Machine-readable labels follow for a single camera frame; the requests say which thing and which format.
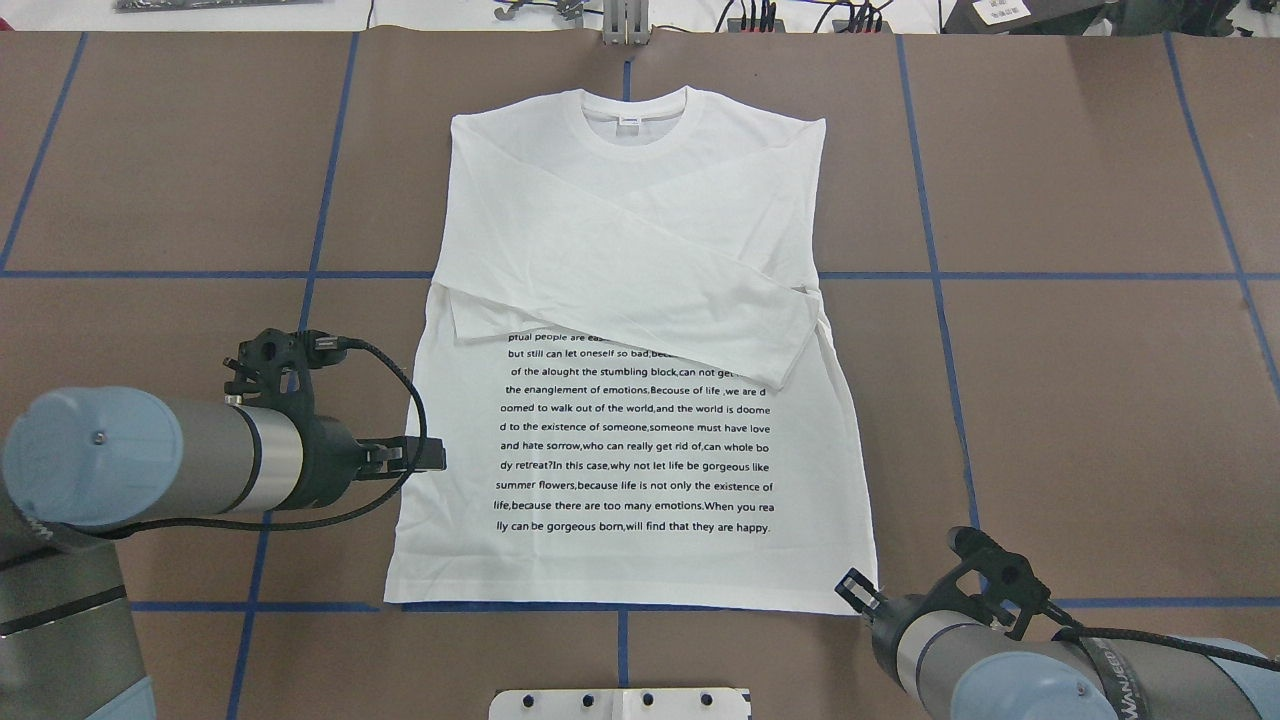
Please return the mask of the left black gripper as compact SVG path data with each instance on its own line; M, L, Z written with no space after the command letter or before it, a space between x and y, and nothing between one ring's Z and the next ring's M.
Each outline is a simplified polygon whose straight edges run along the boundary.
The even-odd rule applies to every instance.
M357 480L396 479L406 473L447 469L442 439L357 439L346 425L330 416L308 419L301 430L301 439L300 509L326 507Z

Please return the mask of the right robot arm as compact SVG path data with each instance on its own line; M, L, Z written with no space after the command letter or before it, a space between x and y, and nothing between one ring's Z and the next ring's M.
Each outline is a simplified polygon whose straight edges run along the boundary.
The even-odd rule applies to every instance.
M1222 638L1062 623L1050 641L952 582L888 597L859 570L836 593L884 673L933 719L1275 719L1277 661Z

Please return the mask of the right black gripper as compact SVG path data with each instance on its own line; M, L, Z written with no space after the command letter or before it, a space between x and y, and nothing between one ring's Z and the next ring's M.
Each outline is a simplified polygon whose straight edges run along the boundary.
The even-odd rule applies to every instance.
M925 647L936 637L936 611L923 594L884 596L859 569L850 568L835 593L855 612L867 615L879 666L905 691L918 691Z

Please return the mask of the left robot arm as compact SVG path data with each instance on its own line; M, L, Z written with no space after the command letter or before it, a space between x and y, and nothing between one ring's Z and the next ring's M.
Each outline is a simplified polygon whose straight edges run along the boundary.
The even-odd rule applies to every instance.
M3 445L3 716L154 719L114 541L147 521L317 509L355 480L440 470L436 438L127 387L36 398Z

